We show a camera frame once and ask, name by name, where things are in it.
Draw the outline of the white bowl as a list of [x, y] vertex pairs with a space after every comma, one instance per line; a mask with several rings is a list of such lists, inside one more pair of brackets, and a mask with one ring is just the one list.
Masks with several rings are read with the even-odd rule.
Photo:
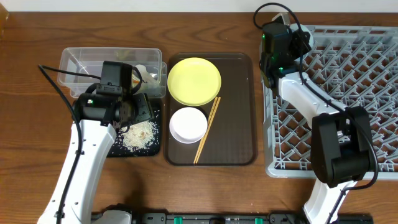
[[175, 140], [184, 144], [199, 141], [206, 131], [207, 118], [193, 107], [177, 110], [169, 122], [169, 130]]

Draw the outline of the yellow plate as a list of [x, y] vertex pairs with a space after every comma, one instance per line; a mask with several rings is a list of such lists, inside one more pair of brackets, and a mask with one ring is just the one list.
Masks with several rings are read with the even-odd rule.
[[221, 73], [207, 59], [185, 58], [171, 68], [167, 87], [171, 96], [183, 105], [205, 105], [218, 95]]

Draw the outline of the wooden chopstick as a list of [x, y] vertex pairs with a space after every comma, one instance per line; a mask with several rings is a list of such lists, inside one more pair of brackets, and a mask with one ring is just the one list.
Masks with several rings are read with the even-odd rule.
[[197, 153], [196, 153], [196, 156], [195, 156], [194, 161], [193, 161], [194, 164], [198, 163], [198, 160], [199, 160], [199, 158], [201, 156], [201, 152], [202, 152], [203, 147], [205, 145], [208, 133], [210, 132], [210, 128], [211, 128], [211, 125], [213, 123], [213, 120], [214, 120], [216, 111], [218, 109], [218, 105], [220, 103], [220, 100], [221, 100], [221, 98], [217, 96], [215, 98], [214, 102], [213, 102], [213, 106], [211, 107], [210, 115], [209, 115], [209, 118], [208, 118], [208, 126], [207, 126], [207, 129], [206, 129], [205, 135], [202, 137], [202, 139], [201, 139], [201, 141], [199, 143], [199, 146], [198, 146], [198, 149], [197, 149]]
[[210, 113], [209, 113], [209, 116], [208, 116], [208, 121], [207, 121], [207, 124], [206, 124], [206, 131], [205, 131], [205, 134], [203, 135], [203, 137], [202, 137], [201, 140], [200, 140], [200, 143], [199, 143], [199, 146], [198, 146], [198, 149], [197, 149], [197, 153], [195, 154], [195, 158], [194, 158], [193, 164], [197, 164], [198, 159], [199, 159], [199, 157], [200, 157], [201, 149], [202, 149], [202, 147], [203, 147], [203, 143], [204, 143], [204, 141], [205, 141], [205, 136], [206, 136], [206, 133], [207, 133], [209, 124], [210, 124], [210, 119], [211, 119], [212, 116], [213, 116], [213, 112], [214, 112], [214, 110], [215, 110], [215, 107], [216, 107], [218, 98], [219, 98], [219, 97], [216, 96], [215, 99], [214, 99], [214, 101], [213, 101], [213, 105], [212, 105], [212, 107], [211, 107], [211, 110], [210, 110]]

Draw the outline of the light blue bowl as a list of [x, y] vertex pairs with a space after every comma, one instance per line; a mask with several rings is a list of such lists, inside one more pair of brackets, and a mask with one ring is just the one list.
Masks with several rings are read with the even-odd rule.
[[313, 39], [312, 33], [310, 32], [310, 30], [308, 29], [307, 26], [301, 25], [300, 27], [301, 27], [302, 31], [304, 32], [304, 34], [309, 37], [308, 44], [312, 48], [314, 45], [314, 39]]

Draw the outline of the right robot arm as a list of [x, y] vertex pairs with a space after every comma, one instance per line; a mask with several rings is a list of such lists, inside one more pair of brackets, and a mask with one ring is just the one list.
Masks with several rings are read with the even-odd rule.
[[316, 182], [303, 207], [307, 223], [333, 223], [348, 192], [372, 186], [379, 168], [368, 112], [328, 96], [302, 70], [310, 49], [302, 26], [271, 22], [262, 27], [260, 68], [264, 84], [307, 120]]

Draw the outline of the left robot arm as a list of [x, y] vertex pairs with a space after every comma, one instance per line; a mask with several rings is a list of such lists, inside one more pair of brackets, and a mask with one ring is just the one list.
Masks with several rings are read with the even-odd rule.
[[94, 196], [118, 129], [153, 118], [148, 96], [82, 93], [74, 103], [70, 144], [39, 223], [91, 223]]

